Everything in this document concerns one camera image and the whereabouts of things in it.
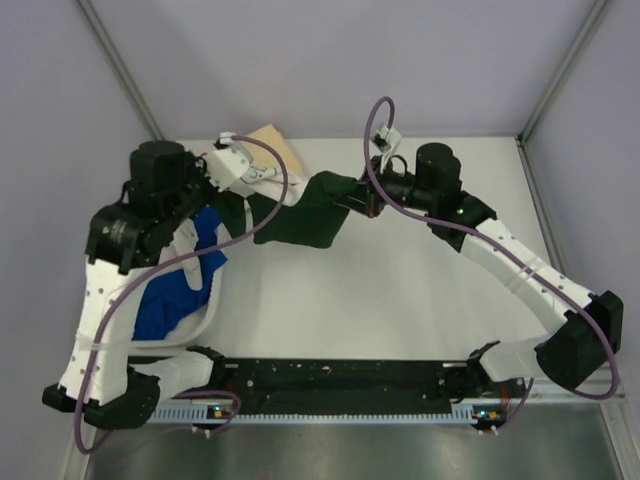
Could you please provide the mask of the white and green t shirt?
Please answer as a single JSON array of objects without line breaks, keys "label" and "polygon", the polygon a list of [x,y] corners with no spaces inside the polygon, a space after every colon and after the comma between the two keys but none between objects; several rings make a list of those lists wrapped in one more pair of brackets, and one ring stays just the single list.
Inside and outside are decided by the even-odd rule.
[{"label": "white and green t shirt", "polygon": [[[315,174],[307,181],[291,183],[287,201],[266,225],[253,234],[253,243],[263,245],[277,242],[327,249],[342,228],[349,209],[338,200],[357,191],[358,181],[330,171]],[[281,196],[278,187],[273,193],[253,193],[244,198],[230,191],[213,192],[209,206],[222,220],[231,237],[248,231],[246,216],[254,226],[263,222]]]}]

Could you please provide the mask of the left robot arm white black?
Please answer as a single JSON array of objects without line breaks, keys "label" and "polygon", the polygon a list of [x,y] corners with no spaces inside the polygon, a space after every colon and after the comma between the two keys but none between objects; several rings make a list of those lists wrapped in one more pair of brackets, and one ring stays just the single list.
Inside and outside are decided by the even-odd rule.
[{"label": "left robot arm white black", "polygon": [[180,143],[149,141],[131,154],[120,199],[91,219],[76,340],[61,379],[43,392],[45,405],[101,430],[126,430],[184,391],[224,390],[227,374],[207,347],[140,368],[128,361],[144,289],[162,262],[192,289],[204,286],[193,219],[211,189],[205,161]]}]

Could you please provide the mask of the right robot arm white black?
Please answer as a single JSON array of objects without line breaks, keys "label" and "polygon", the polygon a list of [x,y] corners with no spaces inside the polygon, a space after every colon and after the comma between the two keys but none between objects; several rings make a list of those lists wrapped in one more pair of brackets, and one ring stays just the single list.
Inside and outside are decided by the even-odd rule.
[{"label": "right robot arm white black", "polygon": [[539,320],[542,336],[494,341],[474,351],[469,388],[487,396],[503,381],[546,377],[589,400],[610,399],[620,385],[615,360],[623,302],[612,291],[596,294],[527,248],[495,210],[465,191],[461,163],[442,143],[416,152],[415,169],[397,172],[388,144],[364,153],[365,167],[350,208],[375,218],[389,206],[425,223],[453,250],[493,275]]}]

